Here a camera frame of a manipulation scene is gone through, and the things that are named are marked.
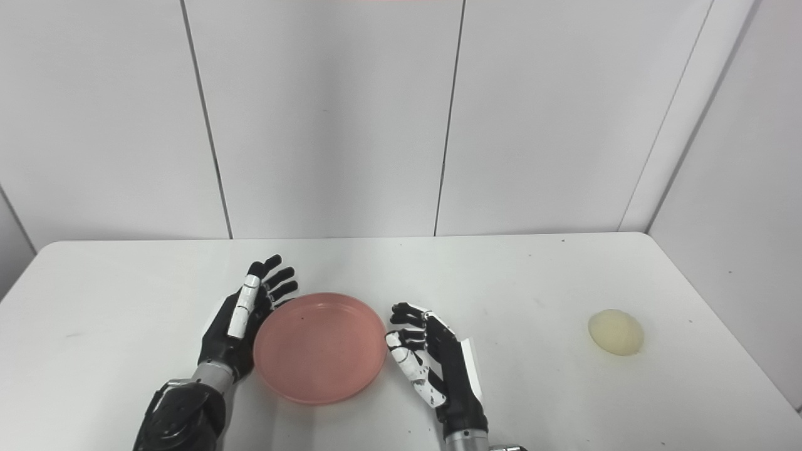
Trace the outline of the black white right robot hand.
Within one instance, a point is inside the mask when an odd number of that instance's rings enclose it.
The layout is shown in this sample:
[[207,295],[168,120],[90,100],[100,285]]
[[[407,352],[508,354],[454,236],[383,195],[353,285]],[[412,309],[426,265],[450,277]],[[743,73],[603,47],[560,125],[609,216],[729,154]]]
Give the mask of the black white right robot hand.
[[410,303],[393,305],[390,323],[398,326],[385,336],[390,356],[435,412],[444,442],[486,447],[489,421],[470,341],[459,340],[435,312]]

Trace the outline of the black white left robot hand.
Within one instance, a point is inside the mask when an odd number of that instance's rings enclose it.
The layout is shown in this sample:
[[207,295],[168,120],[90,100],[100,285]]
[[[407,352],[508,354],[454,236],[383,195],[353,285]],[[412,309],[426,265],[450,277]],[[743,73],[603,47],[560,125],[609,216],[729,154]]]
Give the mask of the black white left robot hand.
[[[288,303],[290,299],[287,296],[299,288],[294,275],[294,268],[285,266],[280,254],[253,262],[241,287],[223,300],[204,333],[198,363],[226,366],[232,371],[235,383],[248,376],[253,370],[253,345],[259,328],[270,314]],[[243,289],[253,300],[253,305],[247,320],[243,321],[242,336],[230,336],[232,315],[237,311]]]

